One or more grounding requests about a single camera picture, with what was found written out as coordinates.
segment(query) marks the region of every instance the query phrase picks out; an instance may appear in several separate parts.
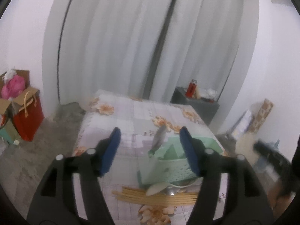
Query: curtain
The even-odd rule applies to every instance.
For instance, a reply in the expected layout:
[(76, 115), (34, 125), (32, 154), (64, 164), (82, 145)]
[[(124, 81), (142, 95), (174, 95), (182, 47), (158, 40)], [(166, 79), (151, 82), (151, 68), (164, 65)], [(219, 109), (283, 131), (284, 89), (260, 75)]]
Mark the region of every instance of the curtain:
[(141, 97), (171, 0), (72, 0), (58, 63), (60, 103), (98, 89)]
[(150, 99), (169, 102), (196, 79), (221, 93), (238, 50), (244, 0), (176, 0)]

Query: gray floor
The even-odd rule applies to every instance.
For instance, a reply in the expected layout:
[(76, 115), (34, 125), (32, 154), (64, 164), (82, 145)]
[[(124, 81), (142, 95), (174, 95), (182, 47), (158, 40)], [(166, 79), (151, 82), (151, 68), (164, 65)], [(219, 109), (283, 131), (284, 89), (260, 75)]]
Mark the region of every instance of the gray floor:
[(77, 103), (60, 106), (53, 121), (44, 119), (32, 142), (0, 145), (0, 183), (23, 217), (55, 156), (71, 156), (84, 114)]

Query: wooden chopsticks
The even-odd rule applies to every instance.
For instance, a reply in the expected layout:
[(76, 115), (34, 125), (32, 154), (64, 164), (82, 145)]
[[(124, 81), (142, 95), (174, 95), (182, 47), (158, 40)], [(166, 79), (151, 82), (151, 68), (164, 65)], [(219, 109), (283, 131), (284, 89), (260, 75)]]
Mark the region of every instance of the wooden chopsticks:
[(194, 205), (198, 197), (198, 193), (177, 193), (173, 196), (164, 194), (146, 196), (145, 190), (129, 187), (123, 187), (122, 192), (113, 191), (112, 193), (117, 196), (117, 200), (149, 206)]

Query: bag handle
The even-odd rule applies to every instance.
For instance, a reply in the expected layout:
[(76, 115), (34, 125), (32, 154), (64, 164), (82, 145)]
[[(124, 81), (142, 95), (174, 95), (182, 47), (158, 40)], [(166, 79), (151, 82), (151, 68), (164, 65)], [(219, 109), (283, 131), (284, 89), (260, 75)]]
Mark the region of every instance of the bag handle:
[(26, 99), (27, 99), (27, 95), (29, 93), (31, 93), (34, 98), (34, 107), (37, 106), (37, 98), (35, 97), (35, 94), (33, 94), (31, 91), (26, 92), (25, 97), (24, 97), (24, 107), (20, 108), (20, 110), (19, 110), (19, 112), (20, 112), (21, 110), (23, 110), (23, 108), (25, 109), (25, 118), (28, 117), (27, 107), (33, 102), (33, 99), (31, 99), (31, 101), (28, 102), (26, 105)]

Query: red shopping bag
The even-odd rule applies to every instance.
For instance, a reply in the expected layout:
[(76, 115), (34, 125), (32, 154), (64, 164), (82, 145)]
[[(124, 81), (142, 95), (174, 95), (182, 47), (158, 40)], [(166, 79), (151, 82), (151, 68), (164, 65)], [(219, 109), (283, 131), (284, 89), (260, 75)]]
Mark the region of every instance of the red shopping bag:
[(44, 114), (40, 98), (36, 97), (31, 91), (26, 92), (24, 106), (21, 107), (19, 112), (13, 117), (13, 122), (21, 138), (26, 141), (32, 141), (43, 119)]

